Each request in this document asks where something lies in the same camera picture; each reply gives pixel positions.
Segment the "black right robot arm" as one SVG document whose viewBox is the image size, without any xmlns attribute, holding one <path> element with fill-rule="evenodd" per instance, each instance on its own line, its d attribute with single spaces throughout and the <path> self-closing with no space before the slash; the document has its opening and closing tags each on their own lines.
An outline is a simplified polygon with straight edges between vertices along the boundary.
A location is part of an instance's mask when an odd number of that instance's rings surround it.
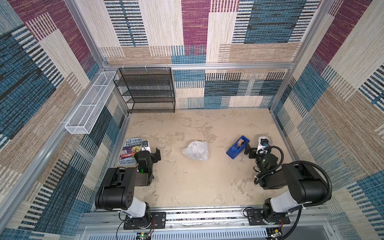
<svg viewBox="0 0 384 240">
<path fill-rule="evenodd" d="M 243 215 L 250 225 L 283 223 L 288 214 L 304 207 L 322 205 L 332 197 L 332 181 L 325 170 L 308 161 L 284 163 L 284 153 L 262 139 L 257 148 L 245 146 L 245 154 L 255 159 L 254 184 L 264 190 L 288 190 L 265 200 L 262 208 L 245 208 Z"/>
</svg>

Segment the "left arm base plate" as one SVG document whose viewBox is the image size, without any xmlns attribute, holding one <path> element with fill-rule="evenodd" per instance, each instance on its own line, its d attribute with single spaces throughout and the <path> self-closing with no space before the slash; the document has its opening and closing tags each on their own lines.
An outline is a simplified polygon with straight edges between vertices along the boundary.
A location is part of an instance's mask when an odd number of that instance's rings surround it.
<svg viewBox="0 0 384 240">
<path fill-rule="evenodd" d="M 154 212 L 151 214 L 145 214 L 142 218 L 129 218 L 126 217 L 123 229 L 124 230 L 140 230 L 144 229 L 149 231 L 150 229 L 164 229 L 166 225 L 167 214 L 166 212 Z"/>
</svg>

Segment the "clear bubble wrap sheet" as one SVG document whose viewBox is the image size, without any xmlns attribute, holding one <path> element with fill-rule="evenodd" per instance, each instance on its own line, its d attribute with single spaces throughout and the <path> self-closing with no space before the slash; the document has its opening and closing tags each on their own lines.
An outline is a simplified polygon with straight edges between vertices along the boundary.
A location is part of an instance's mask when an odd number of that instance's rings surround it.
<svg viewBox="0 0 384 240">
<path fill-rule="evenodd" d="M 209 144 L 205 141 L 192 141 L 182 149 L 182 153 L 190 160 L 207 161 L 209 158 Z"/>
</svg>

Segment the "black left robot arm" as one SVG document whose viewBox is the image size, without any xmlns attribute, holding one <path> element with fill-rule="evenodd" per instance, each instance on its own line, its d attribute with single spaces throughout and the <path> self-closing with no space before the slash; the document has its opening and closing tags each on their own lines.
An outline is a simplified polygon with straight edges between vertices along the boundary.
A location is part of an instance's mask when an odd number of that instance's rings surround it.
<svg viewBox="0 0 384 240">
<path fill-rule="evenodd" d="M 125 230 L 154 229 L 156 220 L 150 205 L 138 200 L 135 187 L 148 187 L 154 179 L 153 166 L 161 160 L 161 152 L 141 151 L 135 154 L 138 166 L 135 168 L 109 168 L 96 193 L 97 209 L 116 211 L 125 215 L 119 217 Z"/>
</svg>

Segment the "blue tape dispenser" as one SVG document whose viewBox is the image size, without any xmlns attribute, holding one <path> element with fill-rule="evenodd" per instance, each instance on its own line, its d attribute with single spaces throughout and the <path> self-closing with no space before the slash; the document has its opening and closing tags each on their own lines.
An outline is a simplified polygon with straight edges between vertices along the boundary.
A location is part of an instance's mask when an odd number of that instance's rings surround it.
<svg viewBox="0 0 384 240">
<path fill-rule="evenodd" d="M 246 147 L 250 140 L 245 136 L 241 136 L 226 152 L 231 158 L 235 159 Z"/>
</svg>

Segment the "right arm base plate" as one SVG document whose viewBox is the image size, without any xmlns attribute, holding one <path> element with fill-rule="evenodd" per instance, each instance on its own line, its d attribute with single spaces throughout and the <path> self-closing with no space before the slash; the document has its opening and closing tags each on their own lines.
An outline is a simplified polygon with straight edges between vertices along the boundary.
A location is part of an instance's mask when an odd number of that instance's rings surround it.
<svg viewBox="0 0 384 240">
<path fill-rule="evenodd" d="M 291 223 L 286 213 L 267 213 L 263 209 L 245 208 L 243 214 L 248 218 L 250 226 L 288 225 Z"/>
</svg>

